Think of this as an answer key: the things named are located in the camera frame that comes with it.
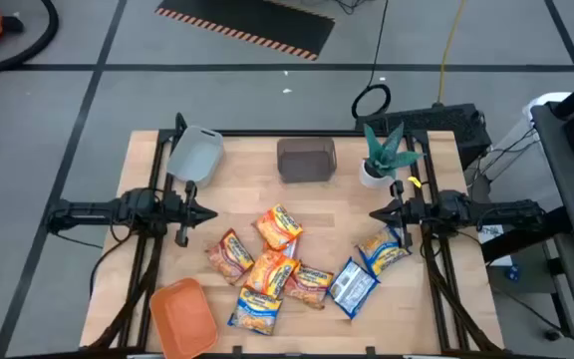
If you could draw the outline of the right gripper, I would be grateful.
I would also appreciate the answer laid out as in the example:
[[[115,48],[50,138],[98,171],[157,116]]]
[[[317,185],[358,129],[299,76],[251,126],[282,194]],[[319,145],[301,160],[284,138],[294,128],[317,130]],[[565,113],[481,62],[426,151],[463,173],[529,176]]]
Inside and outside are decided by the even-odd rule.
[[[391,204],[388,203],[382,208],[375,209],[370,212],[370,215],[376,214],[389,214],[392,212],[393,223],[388,215],[385,216],[372,216],[373,219],[378,220],[384,225],[390,225],[393,234],[398,240],[400,248],[410,248],[413,245],[413,239],[408,230],[409,224],[417,224],[421,227],[422,237],[427,237],[429,240],[435,238],[432,226],[429,224],[429,207],[419,197],[412,197],[403,201],[404,186],[403,183],[397,179],[390,186],[390,193],[393,196],[394,210],[392,212]]]

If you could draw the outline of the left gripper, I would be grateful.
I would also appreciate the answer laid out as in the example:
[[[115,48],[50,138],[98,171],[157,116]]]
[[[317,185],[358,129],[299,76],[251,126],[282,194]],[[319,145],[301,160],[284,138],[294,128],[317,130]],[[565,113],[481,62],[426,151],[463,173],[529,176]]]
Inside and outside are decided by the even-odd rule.
[[[185,184],[185,196],[178,194],[175,190],[171,189],[166,194],[166,201],[169,204],[171,211],[171,219],[169,222],[179,224],[179,229],[176,232],[174,242],[180,247],[187,247],[188,236],[187,231],[193,224],[192,205],[195,201],[197,194],[197,186],[193,180],[189,180]],[[200,225],[208,220],[216,218],[217,212],[195,203],[195,210],[204,214],[196,220],[196,225]]]

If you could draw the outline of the blue Maruchan noodle packet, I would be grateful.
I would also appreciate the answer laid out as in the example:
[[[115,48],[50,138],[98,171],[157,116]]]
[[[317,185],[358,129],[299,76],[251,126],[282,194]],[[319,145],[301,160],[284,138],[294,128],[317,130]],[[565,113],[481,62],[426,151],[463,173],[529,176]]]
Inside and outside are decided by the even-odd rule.
[[[243,287],[227,325],[272,335],[282,300]]]
[[[412,253],[403,246],[398,231],[385,226],[357,244],[359,253],[368,269],[375,277],[380,276],[387,268]]]
[[[353,319],[380,281],[350,257],[328,289],[336,305]]]

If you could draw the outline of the red Maruchan noodle packet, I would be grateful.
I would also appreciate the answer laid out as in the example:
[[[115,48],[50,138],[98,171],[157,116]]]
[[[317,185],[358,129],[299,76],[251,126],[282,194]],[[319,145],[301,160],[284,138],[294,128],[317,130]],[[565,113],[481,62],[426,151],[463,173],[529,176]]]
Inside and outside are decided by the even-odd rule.
[[[234,285],[255,264],[233,228],[229,228],[217,243],[204,252],[211,266],[230,285]]]
[[[299,262],[287,278],[283,294],[298,299],[306,305],[322,310],[334,274]]]

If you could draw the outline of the white plant pot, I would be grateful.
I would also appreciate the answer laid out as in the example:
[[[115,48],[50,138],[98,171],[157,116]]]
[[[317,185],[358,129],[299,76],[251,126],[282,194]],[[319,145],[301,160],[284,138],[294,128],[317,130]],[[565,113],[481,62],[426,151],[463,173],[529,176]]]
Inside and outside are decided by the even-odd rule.
[[[394,183],[391,177],[376,178],[371,176],[367,171],[367,161],[362,160],[359,170],[359,180],[362,185],[368,188],[384,188],[389,187]]]

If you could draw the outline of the grey plastic bin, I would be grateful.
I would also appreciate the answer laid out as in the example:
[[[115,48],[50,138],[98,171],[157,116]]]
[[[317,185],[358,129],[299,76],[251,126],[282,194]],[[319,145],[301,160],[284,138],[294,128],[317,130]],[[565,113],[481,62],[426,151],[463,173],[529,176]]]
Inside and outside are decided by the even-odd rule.
[[[183,131],[167,163],[167,172],[180,181],[207,186],[224,153],[222,134],[198,126]]]

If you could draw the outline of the green snake plant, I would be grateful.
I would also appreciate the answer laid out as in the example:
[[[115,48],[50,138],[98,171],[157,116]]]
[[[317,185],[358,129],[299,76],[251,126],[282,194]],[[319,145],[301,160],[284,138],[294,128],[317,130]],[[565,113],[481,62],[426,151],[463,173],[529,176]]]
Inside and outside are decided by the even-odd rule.
[[[365,159],[365,169],[368,175],[377,179],[385,177],[395,179],[398,168],[408,167],[423,156],[416,152],[399,152],[404,129],[404,124],[398,125],[386,140],[380,143],[373,128],[363,124],[369,150],[369,155]]]

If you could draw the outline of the brown plastic bin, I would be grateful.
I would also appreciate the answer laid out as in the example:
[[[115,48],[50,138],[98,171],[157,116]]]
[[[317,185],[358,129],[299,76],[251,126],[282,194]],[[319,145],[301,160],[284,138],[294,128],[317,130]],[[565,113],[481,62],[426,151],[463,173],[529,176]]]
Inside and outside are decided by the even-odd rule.
[[[277,142],[277,168],[285,183],[328,181],[337,168],[332,138],[285,138]]]

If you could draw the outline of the black computer case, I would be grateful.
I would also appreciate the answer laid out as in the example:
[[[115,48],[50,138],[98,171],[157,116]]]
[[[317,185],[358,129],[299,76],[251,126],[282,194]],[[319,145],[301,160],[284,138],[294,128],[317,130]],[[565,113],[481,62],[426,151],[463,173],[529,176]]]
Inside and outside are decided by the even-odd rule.
[[[435,105],[428,109],[359,117],[355,121],[355,130],[362,131],[363,124],[367,124],[377,134],[388,134],[400,123],[405,125],[406,132],[453,132],[464,170],[491,145],[484,114],[474,104]]]

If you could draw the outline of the orange plastic bin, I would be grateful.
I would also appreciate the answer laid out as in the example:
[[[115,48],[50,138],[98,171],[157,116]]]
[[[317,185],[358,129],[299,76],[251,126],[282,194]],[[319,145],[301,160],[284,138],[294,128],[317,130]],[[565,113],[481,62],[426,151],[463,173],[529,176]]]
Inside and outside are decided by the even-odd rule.
[[[193,359],[218,339],[205,294],[193,278],[158,289],[150,298],[149,310],[165,359]]]

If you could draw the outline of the white paper sheet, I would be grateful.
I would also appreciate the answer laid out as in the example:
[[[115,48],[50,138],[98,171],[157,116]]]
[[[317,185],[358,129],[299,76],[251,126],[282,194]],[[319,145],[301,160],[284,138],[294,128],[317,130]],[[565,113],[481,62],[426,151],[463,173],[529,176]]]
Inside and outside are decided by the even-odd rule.
[[[500,224],[494,225],[484,225],[478,231],[478,240],[481,243],[486,243],[496,237],[504,234],[503,226]],[[503,266],[503,267],[510,267],[513,265],[512,259],[509,255],[500,257],[498,259],[493,260],[489,263],[489,266]]]

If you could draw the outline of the black desk leg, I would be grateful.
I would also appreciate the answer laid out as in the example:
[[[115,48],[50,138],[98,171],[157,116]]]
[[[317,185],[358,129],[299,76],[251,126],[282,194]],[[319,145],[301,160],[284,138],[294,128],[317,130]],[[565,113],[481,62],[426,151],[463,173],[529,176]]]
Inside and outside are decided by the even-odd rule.
[[[514,228],[481,246],[486,263],[513,254],[533,244],[543,242],[559,233],[570,233],[572,223],[564,206],[543,215],[539,228]]]

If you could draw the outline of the white waste bin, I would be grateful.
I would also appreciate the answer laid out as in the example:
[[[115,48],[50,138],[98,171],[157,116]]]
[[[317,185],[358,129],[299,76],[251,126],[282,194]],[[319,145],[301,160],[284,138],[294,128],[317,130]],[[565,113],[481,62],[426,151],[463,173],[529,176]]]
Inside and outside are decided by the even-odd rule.
[[[531,100],[522,109],[522,119],[527,121],[529,124],[533,125],[534,120],[531,114],[531,109],[536,106],[542,106],[549,102],[560,103],[571,95],[570,92],[552,92],[543,94],[533,100]]]

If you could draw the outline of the black hazard-striped floor mat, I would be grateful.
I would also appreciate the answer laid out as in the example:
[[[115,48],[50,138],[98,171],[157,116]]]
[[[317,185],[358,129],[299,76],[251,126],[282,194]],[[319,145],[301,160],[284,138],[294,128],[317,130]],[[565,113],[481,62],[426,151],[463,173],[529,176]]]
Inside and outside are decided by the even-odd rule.
[[[161,0],[154,13],[308,61],[335,27],[331,17],[276,0]]]

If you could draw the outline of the black aluminium table frame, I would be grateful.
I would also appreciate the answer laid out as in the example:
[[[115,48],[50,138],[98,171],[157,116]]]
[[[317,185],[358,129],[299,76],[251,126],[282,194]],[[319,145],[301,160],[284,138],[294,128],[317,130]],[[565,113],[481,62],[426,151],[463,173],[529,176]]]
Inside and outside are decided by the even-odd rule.
[[[383,224],[369,212],[392,198],[387,188],[368,189],[359,182],[359,162],[367,155],[362,132],[339,130],[226,131],[224,157],[210,184],[198,190],[197,202],[218,212],[218,217],[188,230],[188,245],[175,244],[178,225],[171,224],[162,241],[131,238],[100,264],[80,345],[97,340],[125,303],[133,269],[147,266],[151,244],[161,244],[154,289],[183,278],[197,280],[206,296],[217,327],[215,344],[206,351],[243,356],[294,357],[358,355],[373,347],[377,354],[436,354],[439,352],[436,316],[425,260],[414,251],[381,276],[382,283],[355,319],[328,297],[324,310],[287,298],[279,311],[272,336],[226,324],[240,285],[229,285],[209,265],[204,249],[233,227],[253,254],[259,255],[261,238],[251,222],[266,209],[282,203],[304,225],[296,254],[310,265],[337,272],[350,256],[360,261],[354,242]],[[282,138],[331,137],[337,168],[328,182],[285,184],[277,170],[277,141]],[[481,249],[466,235],[449,240],[436,258],[451,256],[451,279],[458,285],[461,304],[495,345],[503,347],[495,305]]]

